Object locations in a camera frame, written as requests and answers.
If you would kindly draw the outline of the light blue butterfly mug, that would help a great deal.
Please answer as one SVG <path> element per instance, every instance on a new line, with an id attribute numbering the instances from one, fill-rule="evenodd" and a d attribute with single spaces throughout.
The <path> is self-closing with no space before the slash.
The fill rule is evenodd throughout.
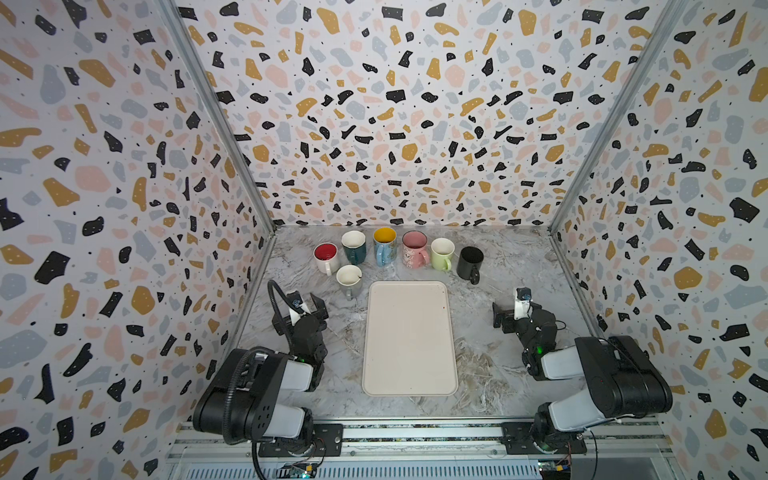
<path id="1" fill-rule="evenodd" d="M 374 232 L 374 254 L 376 264 L 386 267 L 396 258 L 397 233 L 390 227 L 381 227 Z"/>

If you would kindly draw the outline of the grey mug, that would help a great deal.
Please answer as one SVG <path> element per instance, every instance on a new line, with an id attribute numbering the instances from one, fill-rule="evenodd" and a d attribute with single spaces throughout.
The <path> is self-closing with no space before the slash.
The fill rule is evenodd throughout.
<path id="1" fill-rule="evenodd" d="M 336 272 L 336 281 L 347 300 L 357 298 L 362 291 L 362 270 L 355 265 L 342 266 Z"/>

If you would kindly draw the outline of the light green mug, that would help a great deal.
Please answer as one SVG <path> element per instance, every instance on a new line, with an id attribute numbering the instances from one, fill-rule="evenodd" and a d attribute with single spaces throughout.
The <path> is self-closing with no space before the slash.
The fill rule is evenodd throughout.
<path id="1" fill-rule="evenodd" d="M 436 238 L 430 244 L 431 266 L 434 270 L 450 272 L 455 244 L 447 238 Z"/>

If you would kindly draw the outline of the pink patterned mug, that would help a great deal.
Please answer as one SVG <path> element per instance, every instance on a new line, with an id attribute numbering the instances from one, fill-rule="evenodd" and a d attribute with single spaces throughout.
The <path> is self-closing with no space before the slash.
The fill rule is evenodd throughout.
<path id="1" fill-rule="evenodd" d="M 430 263 L 427 249 L 428 237 L 420 231 L 412 230 L 403 235 L 403 264 L 409 269 L 419 269 Z"/>

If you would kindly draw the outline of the white mug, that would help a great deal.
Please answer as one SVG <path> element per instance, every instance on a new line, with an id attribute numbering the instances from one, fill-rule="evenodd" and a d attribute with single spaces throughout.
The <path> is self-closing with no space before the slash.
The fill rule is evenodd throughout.
<path id="1" fill-rule="evenodd" d="M 313 251 L 313 258 L 318 270 L 326 276 L 333 276 L 341 267 L 338 247 L 329 242 L 317 245 Z"/>

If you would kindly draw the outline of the aluminium corner post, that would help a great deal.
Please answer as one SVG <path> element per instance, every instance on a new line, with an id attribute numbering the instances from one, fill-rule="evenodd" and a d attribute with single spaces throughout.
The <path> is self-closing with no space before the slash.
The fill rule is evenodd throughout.
<path id="1" fill-rule="evenodd" d="M 630 72 L 627 82 L 622 87 L 614 106 L 606 117 L 606 121 L 598 130 L 598 134 L 588 151 L 585 161 L 575 174 L 573 182 L 565 194 L 565 198 L 558 207 L 553 221 L 548 227 L 548 232 L 551 237 L 555 237 L 557 231 L 564 225 L 568 213 L 576 203 L 581 189 L 588 183 L 590 173 L 598 164 L 614 131 L 618 128 L 621 120 L 625 117 L 633 104 L 635 95 L 642 86 L 648 71 L 654 65 L 654 62 L 663 49 L 667 39 L 672 34 L 679 17 L 683 14 L 686 8 L 686 4 L 687 1 L 684 0 L 672 0 L 665 4 L 654 25 L 654 29 L 650 39 L 646 43 L 645 49 L 639 56 L 636 66 Z"/>
<path id="2" fill-rule="evenodd" d="M 178 55 L 184 61 L 190 78 L 199 92 L 202 104 L 208 111 L 212 124 L 219 133 L 221 141 L 241 179 L 243 188 L 254 205 L 258 224 L 264 235 L 267 238 L 272 238 L 275 235 L 275 225 L 268 215 L 267 208 L 262 201 L 243 154 L 238 148 L 234 133 L 223 114 L 215 91 L 206 77 L 205 70 L 194 47 L 194 42 L 187 33 L 177 5 L 171 0 L 159 0 L 156 4 L 169 30 L 169 35 L 178 48 Z"/>

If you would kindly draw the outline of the left aluminium corner post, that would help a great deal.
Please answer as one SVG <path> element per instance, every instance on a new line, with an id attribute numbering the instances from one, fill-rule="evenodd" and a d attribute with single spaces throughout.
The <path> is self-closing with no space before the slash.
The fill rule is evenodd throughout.
<path id="1" fill-rule="evenodd" d="M 234 133 L 223 114 L 215 91 L 206 77 L 205 70 L 194 47 L 194 42 L 187 33 L 177 5 L 171 0 L 159 0 L 156 4 L 169 30 L 169 35 L 178 48 L 178 55 L 184 61 L 190 78 L 199 92 L 202 104 L 208 111 L 212 124 L 219 133 L 221 141 L 241 179 L 243 188 L 254 205 L 258 224 L 264 235 L 267 238 L 272 238 L 275 235 L 275 225 L 268 215 L 267 208 L 262 201 L 243 154 L 238 148 Z"/>

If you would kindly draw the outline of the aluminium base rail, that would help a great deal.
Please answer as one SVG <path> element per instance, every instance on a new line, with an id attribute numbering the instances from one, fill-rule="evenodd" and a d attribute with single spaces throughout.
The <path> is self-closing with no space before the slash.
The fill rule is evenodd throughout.
<path id="1" fill-rule="evenodd" d="M 541 479 L 537 462 L 565 460 L 571 479 L 682 479 L 654 417 L 590 428 L 575 446 L 543 453 L 523 442 L 520 418 L 320 419 L 316 452 L 229 446 L 183 425 L 161 479 L 278 479 L 285 464 L 315 463 L 314 479 Z"/>

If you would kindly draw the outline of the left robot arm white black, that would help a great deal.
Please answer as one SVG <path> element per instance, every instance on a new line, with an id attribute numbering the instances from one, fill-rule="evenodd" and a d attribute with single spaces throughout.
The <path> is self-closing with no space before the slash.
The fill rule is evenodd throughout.
<path id="1" fill-rule="evenodd" d="M 195 407 L 195 430 L 219 435 L 229 445 L 273 442 L 296 455 L 313 446 L 311 411 L 278 402 L 282 392 L 316 390 L 324 373 L 329 315 L 324 300 L 314 294 L 309 299 L 290 293 L 289 313 L 273 318 L 276 331 L 289 340 L 287 353 L 266 347 L 229 353 Z"/>

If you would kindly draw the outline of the black mug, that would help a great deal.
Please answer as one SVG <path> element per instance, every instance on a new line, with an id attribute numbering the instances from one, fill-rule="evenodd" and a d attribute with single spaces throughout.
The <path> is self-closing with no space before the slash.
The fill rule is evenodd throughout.
<path id="1" fill-rule="evenodd" d="M 480 282 L 480 269 L 484 261 L 484 253 L 477 247 L 466 246 L 459 255 L 459 261 L 456 269 L 457 275 L 472 285 Z"/>

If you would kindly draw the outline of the right circuit board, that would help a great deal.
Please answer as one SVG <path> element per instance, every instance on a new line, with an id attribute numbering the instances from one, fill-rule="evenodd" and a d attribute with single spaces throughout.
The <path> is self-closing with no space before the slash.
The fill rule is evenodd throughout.
<path id="1" fill-rule="evenodd" d="M 542 480 L 570 480 L 571 468 L 570 464 L 565 461 L 538 461 L 538 472 Z"/>

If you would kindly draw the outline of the dark green mug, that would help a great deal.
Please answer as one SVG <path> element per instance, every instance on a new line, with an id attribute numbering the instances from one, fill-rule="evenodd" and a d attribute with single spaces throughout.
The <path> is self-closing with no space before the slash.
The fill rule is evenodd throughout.
<path id="1" fill-rule="evenodd" d="M 341 238 L 342 246 L 351 265 L 361 265 L 367 255 L 366 235 L 359 230 L 345 232 Z"/>

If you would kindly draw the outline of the right aluminium corner post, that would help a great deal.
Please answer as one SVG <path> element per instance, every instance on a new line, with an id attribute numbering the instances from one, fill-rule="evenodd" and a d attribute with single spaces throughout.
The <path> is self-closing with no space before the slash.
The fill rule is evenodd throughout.
<path id="1" fill-rule="evenodd" d="M 635 95 L 642 86 L 648 71 L 654 65 L 654 62 L 663 49 L 667 39 L 672 34 L 679 17 L 683 14 L 686 8 L 686 4 L 687 1 L 684 0 L 672 0 L 665 4 L 654 25 L 654 29 L 650 39 L 646 43 L 645 49 L 639 56 L 636 66 L 630 72 L 627 82 L 622 87 L 614 106 L 606 117 L 606 121 L 598 130 L 598 134 L 588 151 L 585 161 L 575 174 L 573 182 L 565 194 L 565 198 L 558 207 L 553 221 L 548 227 L 548 232 L 551 237 L 555 237 L 557 231 L 564 225 L 568 213 L 576 203 L 581 189 L 588 183 L 590 173 L 598 164 L 614 131 L 618 128 L 621 120 L 625 117 L 633 104 Z"/>

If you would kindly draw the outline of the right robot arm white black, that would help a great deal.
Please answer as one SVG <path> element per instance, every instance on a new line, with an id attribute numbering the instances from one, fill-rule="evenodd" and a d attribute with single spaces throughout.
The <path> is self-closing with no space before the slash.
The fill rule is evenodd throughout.
<path id="1" fill-rule="evenodd" d="M 585 381 L 579 392 L 537 408 L 524 439 L 538 450 L 559 453 L 591 427 L 672 408 L 671 387 L 631 337 L 577 337 L 559 348 L 560 321 L 529 298 L 517 299 L 511 309 L 494 303 L 492 314 L 495 328 L 520 341 L 523 365 L 535 380 Z"/>

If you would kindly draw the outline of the left green circuit board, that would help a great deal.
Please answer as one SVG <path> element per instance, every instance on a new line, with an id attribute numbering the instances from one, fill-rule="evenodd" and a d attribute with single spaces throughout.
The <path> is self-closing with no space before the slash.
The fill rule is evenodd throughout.
<path id="1" fill-rule="evenodd" d="M 318 466 L 315 463 L 285 464 L 277 470 L 278 479 L 314 479 Z"/>

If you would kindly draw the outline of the cream rectangular tray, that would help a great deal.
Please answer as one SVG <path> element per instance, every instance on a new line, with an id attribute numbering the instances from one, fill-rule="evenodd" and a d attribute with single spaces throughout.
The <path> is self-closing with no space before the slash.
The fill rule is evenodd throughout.
<path id="1" fill-rule="evenodd" d="M 362 390 L 371 397 L 456 393 L 458 373 L 444 283 L 377 281 L 370 286 Z"/>

